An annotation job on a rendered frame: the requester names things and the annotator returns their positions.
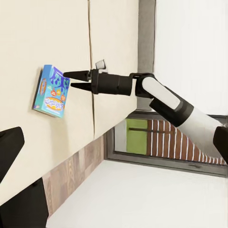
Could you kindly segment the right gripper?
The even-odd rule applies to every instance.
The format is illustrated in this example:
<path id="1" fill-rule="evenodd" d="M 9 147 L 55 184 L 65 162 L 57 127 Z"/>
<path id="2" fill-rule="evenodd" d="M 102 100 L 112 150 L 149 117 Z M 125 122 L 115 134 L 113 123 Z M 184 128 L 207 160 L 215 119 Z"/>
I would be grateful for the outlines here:
<path id="1" fill-rule="evenodd" d="M 98 69 L 87 71 L 65 72 L 63 76 L 87 83 L 71 83 L 74 88 L 92 92 L 94 95 L 118 95 L 120 76 L 114 74 L 101 74 Z"/>

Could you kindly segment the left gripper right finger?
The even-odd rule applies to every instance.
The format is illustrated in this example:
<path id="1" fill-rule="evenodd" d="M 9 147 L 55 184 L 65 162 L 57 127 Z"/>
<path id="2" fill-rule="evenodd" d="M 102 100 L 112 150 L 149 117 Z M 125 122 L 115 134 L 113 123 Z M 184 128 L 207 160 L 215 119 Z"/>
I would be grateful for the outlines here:
<path id="1" fill-rule="evenodd" d="M 228 128 L 225 126 L 216 127 L 213 145 L 228 165 Z"/>

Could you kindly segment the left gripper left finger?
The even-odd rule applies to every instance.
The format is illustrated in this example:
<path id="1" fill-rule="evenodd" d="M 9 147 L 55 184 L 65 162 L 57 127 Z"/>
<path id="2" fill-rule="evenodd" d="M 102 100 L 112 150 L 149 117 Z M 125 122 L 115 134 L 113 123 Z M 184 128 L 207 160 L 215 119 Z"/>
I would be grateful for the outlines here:
<path id="1" fill-rule="evenodd" d="M 20 126 L 0 132 L 0 183 L 25 144 Z"/>

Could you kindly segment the board game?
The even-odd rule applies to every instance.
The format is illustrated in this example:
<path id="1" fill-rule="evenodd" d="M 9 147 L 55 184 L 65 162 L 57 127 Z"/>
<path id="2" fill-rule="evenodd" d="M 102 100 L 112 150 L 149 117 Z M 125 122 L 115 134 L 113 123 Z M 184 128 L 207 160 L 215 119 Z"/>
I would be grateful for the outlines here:
<path id="1" fill-rule="evenodd" d="M 70 80 L 52 64 L 45 64 L 34 110 L 63 118 Z"/>

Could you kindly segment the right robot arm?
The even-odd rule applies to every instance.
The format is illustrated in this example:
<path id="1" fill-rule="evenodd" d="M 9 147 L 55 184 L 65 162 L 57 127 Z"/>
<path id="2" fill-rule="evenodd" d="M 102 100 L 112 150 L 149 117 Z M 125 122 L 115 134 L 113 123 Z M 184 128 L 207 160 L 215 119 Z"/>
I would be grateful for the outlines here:
<path id="1" fill-rule="evenodd" d="M 163 86 L 151 73 L 131 73 L 120 76 L 109 73 L 106 60 L 96 63 L 96 68 L 87 71 L 65 72 L 63 76 L 87 83 L 71 83 L 74 88 L 92 92 L 94 95 L 130 96 L 133 79 L 136 79 L 135 95 L 153 99 L 150 107 L 188 137 L 201 152 L 212 158 L 221 158 L 213 145 L 216 127 L 223 124 L 204 114 L 171 89 Z"/>

